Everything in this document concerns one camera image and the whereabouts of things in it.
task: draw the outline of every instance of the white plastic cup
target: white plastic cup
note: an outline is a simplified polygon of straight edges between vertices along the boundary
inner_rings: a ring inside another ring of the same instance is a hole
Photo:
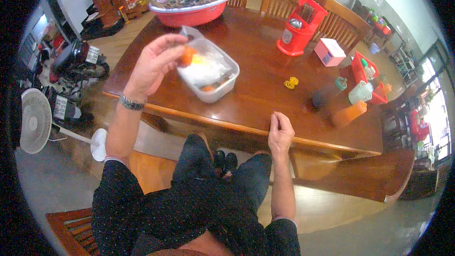
[[[356,104],[358,101],[362,100],[364,102],[371,100],[373,94],[367,87],[367,82],[361,80],[359,84],[357,84],[351,92],[348,94],[349,102],[352,105]]]

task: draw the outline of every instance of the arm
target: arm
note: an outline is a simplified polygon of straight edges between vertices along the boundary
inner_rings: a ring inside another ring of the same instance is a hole
[[[172,46],[186,42],[183,36],[165,35],[148,44],[142,50],[123,94],[137,103],[145,103],[183,53],[182,46]],[[141,110],[129,110],[118,104],[107,133],[107,155],[122,159],[127,167],[141,114]],[[103,254],[129,255],[137,238],[135,228],[143,191],[127,167],[106,158],[100,185],[93,195],[93,235]]]
[[[145,104],[147,97],[155,93],[164,76],[177,65],[183,54],[183,46],[172,48],[176,43],[186,43],[180,35],[164,35],[146,45],[123,90],[128,99]],[[118,157],[129,166],[129,156],[136,142],[142,111],[129,110],[118,104],[114,120],[106,138],[106,153]]]
[[[273,113],[268,134],[273,159],[272,219],[279,216],[295,218],[295,194],[288,156],[293,137],[294,130],[289,118],[279,112]]]

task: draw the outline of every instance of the wooden table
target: wooden table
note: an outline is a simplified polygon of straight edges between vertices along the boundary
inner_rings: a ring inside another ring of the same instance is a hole
[[[380,155],[382,139],[377,106],[368,104],[367,113],[345,128],[335,128],[330,120],[335,110],[350,106],[347,94],[355,85],[351,68],[325,67],[312,51],[298,57],[283,54],[276,41],[284,26],[284,21],[262,18],[256,11],[226,7],[218,19],[196,28],[240,66],[234,89],[219,101],[206,104],[172,71],[156,94],[149,97],[145,112],[202,125],[215,133],[228,133],[245,142],[255,140],[266,146],[270,114],[280,111],[292,122],[295,145],[305,151],[337,153],[342,158]],[[111,72],[104,94],[118,98],[142,48],[170,32],[179,30],[162,25],[156,17],[151,20]],[[347,91],[326,109],[312,110],[309,103],[314,91],[340,74],[348,79]],[[293,90],[283,85],[290,76],[300,81]]]

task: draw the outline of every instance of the fan base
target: fan base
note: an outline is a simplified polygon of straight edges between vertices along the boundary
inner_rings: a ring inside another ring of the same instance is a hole
[[[91,156],[98,161],[102,162],[106,158],[106,137],[107,130],[99,128],[91,137],[94,144],[90,145]]]

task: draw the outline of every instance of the pink box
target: pink box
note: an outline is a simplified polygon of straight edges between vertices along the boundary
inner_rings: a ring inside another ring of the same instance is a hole
[[[320,39],[314,51],[325,66],[337,66],[346,57],[346,54],[334,39]]]

